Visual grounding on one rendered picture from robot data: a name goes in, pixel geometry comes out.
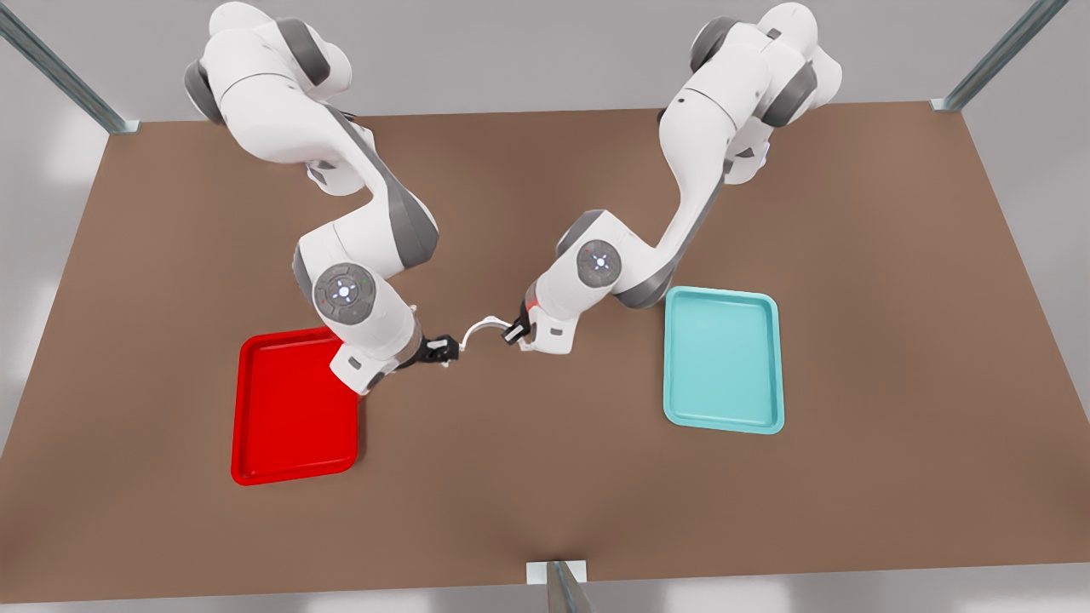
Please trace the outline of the turquoise rectangular tray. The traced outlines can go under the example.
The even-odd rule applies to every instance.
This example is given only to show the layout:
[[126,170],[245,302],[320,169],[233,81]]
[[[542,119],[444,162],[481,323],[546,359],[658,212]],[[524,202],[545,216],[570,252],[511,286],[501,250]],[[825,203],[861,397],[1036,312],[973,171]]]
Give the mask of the turquoise rectangular tray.
[[774,435],[785,424],[778,306],[770,295],[673,287],[664,414],[677,426]]

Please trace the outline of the silver frame post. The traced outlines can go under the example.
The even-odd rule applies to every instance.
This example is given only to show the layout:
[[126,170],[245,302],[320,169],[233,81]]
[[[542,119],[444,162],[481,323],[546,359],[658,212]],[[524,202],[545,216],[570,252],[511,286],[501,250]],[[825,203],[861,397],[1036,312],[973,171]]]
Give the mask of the silver frame post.
[[544,585],[548,590],[548,613],[594,613],[584,590],[588,562],[528,562],[525,577],[526,585]]
[[1069,2],[1070,0],[1036,0],[946,96],[929,100],[932,112],[962,112],[966,105],[984,91],[989,82]]
[[43,39],[31,31],[15,12],[0,0],[0,37],[23,55],[32,67],[36,67],[43,76],[48,79],[78,109],[94,119],[109,135],[136,135],[141,122],[124,119],[119,112],[102,100],[93,87],[78,77],[66,63],[55,55]]

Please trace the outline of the red rectangular tray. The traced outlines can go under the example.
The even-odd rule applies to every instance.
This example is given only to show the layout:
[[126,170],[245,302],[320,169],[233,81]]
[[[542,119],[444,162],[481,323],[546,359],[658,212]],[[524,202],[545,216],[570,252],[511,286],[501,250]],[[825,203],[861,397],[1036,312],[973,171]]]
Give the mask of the red rectangular tray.
[[243,342],[230,465],[235,484],[330,476],[358,462],[359,397],[330,371],[340,347],[326,327]]

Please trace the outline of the white drainage pipe clamp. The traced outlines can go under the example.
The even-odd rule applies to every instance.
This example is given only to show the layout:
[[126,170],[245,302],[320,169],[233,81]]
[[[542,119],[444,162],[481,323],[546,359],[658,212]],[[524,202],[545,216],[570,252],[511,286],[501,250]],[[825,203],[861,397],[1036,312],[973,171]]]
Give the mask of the white drainage pipe clamp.
[[479,330],[486,330],[486,329],[506,330],[509,329],[510,326],[511,326],[510,323],[508,323],[507,321],[502,321],[502,318],[499,317],[480,318],[480,321],[476,322],[474,325],[468,327],[467,333],[464,333],[463,337],[461,337],[459,344],[460,352],[467,352],[467,346],[468,342],[470,341],[470,338],[472,337],[473,334],[479,333]]

